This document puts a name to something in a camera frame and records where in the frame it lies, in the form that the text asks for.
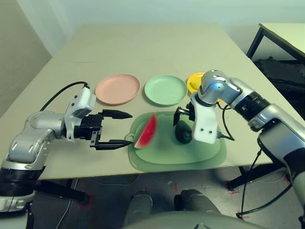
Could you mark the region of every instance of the wall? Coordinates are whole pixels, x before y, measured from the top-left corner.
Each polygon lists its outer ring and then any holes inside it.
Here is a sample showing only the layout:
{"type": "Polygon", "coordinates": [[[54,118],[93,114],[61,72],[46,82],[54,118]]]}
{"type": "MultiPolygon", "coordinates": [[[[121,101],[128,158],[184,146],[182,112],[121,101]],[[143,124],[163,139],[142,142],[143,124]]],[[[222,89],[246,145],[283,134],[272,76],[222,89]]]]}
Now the wall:
{"type": "Polygon", "coordinates": [[[0,1],[0,30],[1,117],[51,55],[15,0],[0,1]]]}
{"type": "MultiPolygon", "coordinates": [[[[217,22],[246,52],[258,30],[258,23],[305,22],[304,0],[19,0],[18,2],[51,54],[55,54],[77,29],[86,24],[217,22]]],[[[266,58],[270,55],[277,59],[293,59],[264,38],[254,58],[266,58]]]]}

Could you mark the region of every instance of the white table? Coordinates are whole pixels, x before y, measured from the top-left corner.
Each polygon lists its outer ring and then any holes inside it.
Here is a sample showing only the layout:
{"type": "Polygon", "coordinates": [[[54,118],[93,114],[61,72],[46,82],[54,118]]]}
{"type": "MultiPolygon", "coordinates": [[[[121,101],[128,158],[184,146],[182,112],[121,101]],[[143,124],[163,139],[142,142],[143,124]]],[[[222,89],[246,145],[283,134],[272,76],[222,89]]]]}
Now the white table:
{"type": "MultiPolygon", "coordinates": [[[[297,121],[304,121],[276,88],[255,67],[227,34],[215,23],[172,25],[93,25],[82,28],[68,44],[44,66],[0,119],[1,157],[24,125],[26,118],[38,111],[59,89],[74,81],[87,81],[94,90],[104,77],[129,73],[139,78],[142,87],[130,102],[109,106],[97,102],[92,113],[102,109],[117,109],[133,115],[131,119],[103,121],[103,141],[123,139],[134,119],[146,112],[174,111],[176,107],[157,107],[144,99],[145,83],[158,74],[172,74],[187,79],[197,72],[218,69],[229,77],[245,81],[270,102],[277,103],[297,121]]],[[[79,91],[75,86],[60,95],[48,108],[64,113],[71,98],[79,91]]],[[[222,127],[221,112],[217,109],[222,127]]],[[[241,166],[253,162],[259,146],[257,133],[247,126],[236,112],[227,111],[226,121],[236,141],[226,141],[227,158],[219,165],[241,166]]],[[[258,163],[270,163],[262,155],[258,163]]],[[[127,148],[115,151],[95,151],[89,141],[75,144],[56,140],[52,144],[47,167],[41,179],[93,177],[140,173],[131,166],[127,148]]]]}
{"type": "Polygon", "coordinates": [[[300,63],[305,62],[305,23],[260,23],[260,28],[247,52],[252,58],[265,36],[280,46],[300,63]]]}

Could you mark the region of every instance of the red watermelon flesh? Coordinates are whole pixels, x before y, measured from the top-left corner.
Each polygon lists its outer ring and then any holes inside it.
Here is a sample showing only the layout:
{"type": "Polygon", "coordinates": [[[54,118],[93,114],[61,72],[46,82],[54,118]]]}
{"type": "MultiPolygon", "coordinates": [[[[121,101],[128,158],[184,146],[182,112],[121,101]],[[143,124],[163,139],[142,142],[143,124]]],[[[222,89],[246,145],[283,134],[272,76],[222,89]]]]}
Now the red watermelon flesh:
{"type": "Polygon", "coordinates": [[[157,115],[154,113],[146,124],[143,132],[141,133],[137,143],[134,145],[137,149],[147,147],[152,141],[157,130],[157,115]]]}

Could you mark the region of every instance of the black cable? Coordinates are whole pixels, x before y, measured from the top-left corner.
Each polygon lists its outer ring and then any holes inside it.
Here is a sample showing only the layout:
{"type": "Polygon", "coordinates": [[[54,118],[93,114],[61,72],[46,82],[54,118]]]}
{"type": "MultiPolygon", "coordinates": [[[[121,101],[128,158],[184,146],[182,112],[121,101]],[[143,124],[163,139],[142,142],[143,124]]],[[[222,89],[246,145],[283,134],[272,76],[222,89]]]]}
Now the black cable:
{"type": "Polygon", "coordinates": [[[271,201],[269,201],[268,203],[258,207],[258,208],[254,208],[252,210],[249,210],[249,211],[245,211],[245,212],[240,212],[240,213],[237,213],[236,216],[238,218],[240,218],[242,215],[247,215],[247,214],[250,214],[250,213],[254,213],[256,211],[259,211],[259,210],[262,210],[264,209],[265,207],[273,204],[274,202],[276,202],[280,197],[282,197],[290,188],[292,187],[292,184],[290,184],[289,186],[287,186],[280,194],[278,194],[274,199],[272,199],[271,201]]]}
{"type": "Polygon", "coordinates": [[[254,164],[256,163],[256,161],[257,161],[258,157],[261,155],[261,153],[262,153],[262,150],[260,149],[260,150],[257,152],[256,158],[255,158],[254,162],[253,162],[252,165],[251,165],[251,168],[250,168],[249,174],[248,174],[248,178],[247,178],[247,180],[246,180],[246,182],[245,182],[245,184],[244,184],[244,191],[243,191],[243,198],[242,198],[242,210],[241,210],[240,213],[237,213],[237,214],[236,214],[236,216],[237,216],[238,218],[240,218],[240,219],[243,219],[243,218],[242,218],[242,215],[243,215],[243,211],[244,211],[244,195],[245,195],[245,193],[246,193],[246,186],[247,186],[247,183],[248,183],[249,180],[250,180],[250,177],[251,177],[251,174],[252,174],[252,170],[253,170],[254,164]]]}
{"type": "Polygon", "coordinates": [[[227,109],[228,106],[229,106],[229,105],[226,105],[226,106],[224,106],[224,108],[221,108],[221,109],[223,110],[223,123],[224,123],[224,128],[225,128],[226,132],[227,132],[228,135],[229,135],[229,137],[228,137],[228,136],[223,136],[223,137],[224,137],[224,138],[227,138],[227,139],[230,139],[230,140],[232,140],[232,141],[235,141],[235,139],[233,138],[232,134],[230,133],[230,131],[229,131],[228,127],[227,127],[227,124],[225,123],[224,113],[225,113],[226,110],[230,110],[230,109],[231,109],[231,108],[228,108],[228,109],[227,109]]]}
{"type": "Polygon", "coordinates": [[[67,86],[65,86],[64,88],[62,88],[60,91],[58,91],[51,99],[48,100],[48,102],[40,109],[40,111],[44,111],[44,109],[46,109],[46,107],[59,95],[61,94],[63,91],[65,91],[66,89],[68,89],[69,87],[72,87],[74,85],[77,85],[77,84],[83,84],[84,87],[88,87],[88,83],[87,82],[84,82],[84,81],[78,81],[78,82],[74,82],[74,83],[71,83],[67,86]]]}
{"type": "Polygon", "coordinates": [[[221,109],[221,110],[224,110],[224,109],[225,109],[225,110],[231,110],[231,109],[232,109],[232,108],[230,108],[230,107],[229,107],[229,108],[222,108],[222,107],[220,106],[220,103],[219,103],[219,102],[217,102],[216,104],[217,104],[217,106],[219,107],[219,109],[221,109]]]}

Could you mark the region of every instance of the pink plate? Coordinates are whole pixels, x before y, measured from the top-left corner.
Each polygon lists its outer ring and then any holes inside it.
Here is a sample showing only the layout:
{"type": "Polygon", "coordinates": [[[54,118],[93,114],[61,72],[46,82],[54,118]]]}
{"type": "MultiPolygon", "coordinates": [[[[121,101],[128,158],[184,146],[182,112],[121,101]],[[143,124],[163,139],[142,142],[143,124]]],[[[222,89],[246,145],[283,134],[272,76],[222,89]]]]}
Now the pink plate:
{"type": "Polygon", "coordinates": [[[111,75],[99,82],[95,95],[107,104],[124,104],[137,95],[140,85],[140,81],[132,75],[111,75]]]}

